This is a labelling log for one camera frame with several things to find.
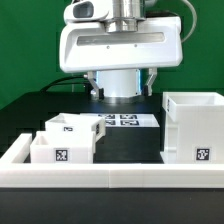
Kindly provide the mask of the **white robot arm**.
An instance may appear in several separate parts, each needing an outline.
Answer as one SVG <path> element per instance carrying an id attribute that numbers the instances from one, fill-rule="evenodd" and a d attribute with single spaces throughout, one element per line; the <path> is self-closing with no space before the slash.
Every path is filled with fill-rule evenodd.
<path id="1" fill-rule="evenodd" d="M 73 0 L 64 22 L 60 68 L 84 72 L 97 101 L 149 96 L 157 70 L 182 61 L 180 17 L 148 17 L 144 0 Z"/>

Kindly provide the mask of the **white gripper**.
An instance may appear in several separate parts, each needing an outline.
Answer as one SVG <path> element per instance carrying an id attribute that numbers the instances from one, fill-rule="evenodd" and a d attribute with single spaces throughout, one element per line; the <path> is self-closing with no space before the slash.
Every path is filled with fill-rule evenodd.
<path id="1" fill-rule="evenodd" d="M 182 61 L 180 32 L 179 17 L 148 18 L 138 23 L 137 32 L 107 33 L 100 22 L 70 23 L 60 36 L 60 68 L 66 73 L 89 71 L 84 77 L 94 100 L 104 99 L 95 71 L 149 68 L 143 90 L 151 96 L 156 68 Z"/>

